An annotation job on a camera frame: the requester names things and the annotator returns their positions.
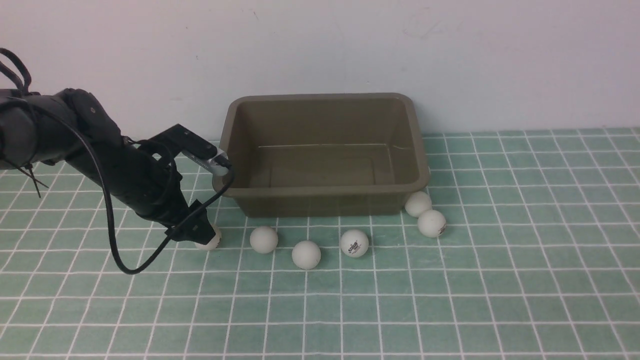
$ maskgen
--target white wall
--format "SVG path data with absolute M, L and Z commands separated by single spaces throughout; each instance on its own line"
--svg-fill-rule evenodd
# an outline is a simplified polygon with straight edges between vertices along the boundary
M 322 92 L 404 93 L 424 132 L 637 126 L 639 19 L 633 0 L 0 0 L 0 46 L 134 137 L 217 138 L 238 97 Z

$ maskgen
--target robotic arm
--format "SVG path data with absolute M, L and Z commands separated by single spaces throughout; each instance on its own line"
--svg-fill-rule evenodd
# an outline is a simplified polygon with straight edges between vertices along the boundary
M 22 62 L 9 50 L 0 48 L 0 54 L 9 58 L 24 78 L 23 84 L 0 62 L 0 72 L 16 85 L 16 89 L 0 90 L 0 169 L 31 171 L 31 164 L 36 162 L 54 165 L 66 161 L 98 184 L 104 194 L 111 251 L 126 274 L 137 274 L 148 267 L 170 240 L 206 245 L 214 238 L 206 207 L 229 188 L 234 178 L 224 152 L 179 124 L 151 139 L 135 142 L 120 134 L 91 93 L 76 89 L 55 95 L 30 92 L 31 77 Z M 225 187 L 203 204 L 196 200 L 189 206 L 180 190 L 182 176 L 175 166 L 174 157 L 179 153 L 216 176 L 228 172 Z M 111 194 L 141 218 L 167 228 L 162 244 L 139 268 L 127 268 L 120 259 Z

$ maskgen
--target brown plastic bin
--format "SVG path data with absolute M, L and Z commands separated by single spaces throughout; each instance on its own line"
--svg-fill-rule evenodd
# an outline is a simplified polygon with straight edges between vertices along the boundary
M 220 148 L 225 196 L 248 217 L 384 215 L 429 181 L 412 101 L 401 94 L 265 95 L 234 101 Z M 227 178 L 214 178 L 219 190 Z

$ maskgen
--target bin bottom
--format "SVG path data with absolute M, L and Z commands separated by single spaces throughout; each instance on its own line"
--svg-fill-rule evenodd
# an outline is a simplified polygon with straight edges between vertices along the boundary
M 259 147 L 250 188 L 394 184 L 385 144 Z

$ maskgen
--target ping pong ball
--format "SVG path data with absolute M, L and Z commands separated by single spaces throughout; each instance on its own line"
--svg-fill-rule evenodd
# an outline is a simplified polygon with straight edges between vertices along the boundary
M 348 230 L 340 237 L 340 249 L 351 258 L 363 256 L 369 248 L 369 238 L 360 230 Z
M 437 238 L 446 228 L 447 221 L 437 210 L 427 210 L 418 218 L 418 230 L 428 238 Z
M 213 231 L 216 232 L 216 236 L 214 236 L 213 239 L 209 240 L 207 245 L 202 245 L 202 244 L 199 244 L 199 243 L 195 243 L 196 244 L 196 248 L 198 248 L 200 250 L 211 251 L 211 250 L 215 249 L 216 247 L 218 247 L 218 244 L 220 243 L 220 240 L 222 239 L 222 232 L 220 232 L 220 228 L 215 226 L 215 225 L 211 225 L 211 227 L 213 227 Z
M 320 262 L 320 256 L 320 248 L 316 243 L 310 240 L 297 243 L 291 252 L 293 263 L 304 270 L 311 270 L 315 268 Z
M 260 254 L 269 254 L 278 245 L 278 234 L 268 226 L 256 227 L 249 236 L 251 248 Z
M 427 193 L 415 192 L 409 196 L 406 204 L 404 204 L 404 209 L 407 214 L 417 218 L 423 212 L 431 210 L 431 198 Z

